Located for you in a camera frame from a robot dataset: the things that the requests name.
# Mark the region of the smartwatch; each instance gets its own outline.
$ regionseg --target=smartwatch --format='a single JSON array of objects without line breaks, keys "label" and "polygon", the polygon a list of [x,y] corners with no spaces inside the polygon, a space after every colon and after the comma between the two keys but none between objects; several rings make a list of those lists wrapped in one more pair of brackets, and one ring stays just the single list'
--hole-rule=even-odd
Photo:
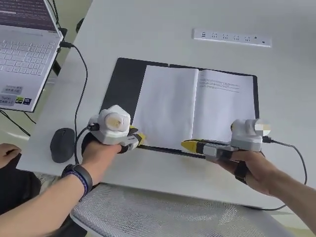
[{"label": "smartwatch", "polygon": [[84,186],[84,194],[82,197],[86,196],[93,187],[93,181],[92,178],[90,176],[90,174],[88,173],[88,171],[86,171],[85,168],[83,168],[81,165],[73,165],[73,164],[69,164],[66,166],[66,168],[64,169],[61,177],[66,177],[67,175],[72,174],[76,177],[78,177],[80,179],[80,181],[82,182],[83,186]]}]

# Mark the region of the laptop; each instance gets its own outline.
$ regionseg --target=laptop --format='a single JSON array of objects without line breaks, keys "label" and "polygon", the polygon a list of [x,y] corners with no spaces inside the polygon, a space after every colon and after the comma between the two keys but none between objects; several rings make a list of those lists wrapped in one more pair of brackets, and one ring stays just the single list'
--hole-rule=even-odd
[{"label": "laptop", "polygon": [[0,108],[34,111],[62,39],[46,0],[0,1]]}]

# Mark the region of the laptop screen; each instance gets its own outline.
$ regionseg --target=laptop screen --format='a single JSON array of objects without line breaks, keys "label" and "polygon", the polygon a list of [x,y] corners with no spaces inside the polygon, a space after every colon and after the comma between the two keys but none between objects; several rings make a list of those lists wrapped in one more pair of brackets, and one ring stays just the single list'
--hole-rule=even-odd
[{"label": "laptop screen", "polygon": [[44,0],[0,0],[0,25],[56,31]]}]

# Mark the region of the chair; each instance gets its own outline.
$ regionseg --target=chair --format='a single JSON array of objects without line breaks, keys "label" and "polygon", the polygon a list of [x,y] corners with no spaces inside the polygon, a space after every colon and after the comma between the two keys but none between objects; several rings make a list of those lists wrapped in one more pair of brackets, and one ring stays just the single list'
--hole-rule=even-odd
[{"label": "chair", "polygon": [[107,184],[71,218],[102,237],[293,237],[264,211]]}]

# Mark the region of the white table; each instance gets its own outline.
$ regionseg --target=white table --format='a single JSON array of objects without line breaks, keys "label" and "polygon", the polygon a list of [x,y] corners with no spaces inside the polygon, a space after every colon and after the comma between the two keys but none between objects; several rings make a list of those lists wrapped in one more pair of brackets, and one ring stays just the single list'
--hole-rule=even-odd
[{"label": "white table", "polygon": [[[99,112],[119,57],[254,74],[258,76],[260,115],[272,123],[271,136],[301,150],[309,185],[316,188],[314,8],[312,0],[93,1],[74,43],[89,69],[79,129]],[[195,27],[269,36],[273,47],[193,40]],[[74,128],[84,75],[82,61],[71,50],[18,168],[61,174],[66,164],[52,161],[49,144],[57,129]],[[303,181],[294,150],[266,145],[263,151],[280,169]],[[118,156],[104,182],[265,208],[281,205],[215,164],[141,149]]]}]

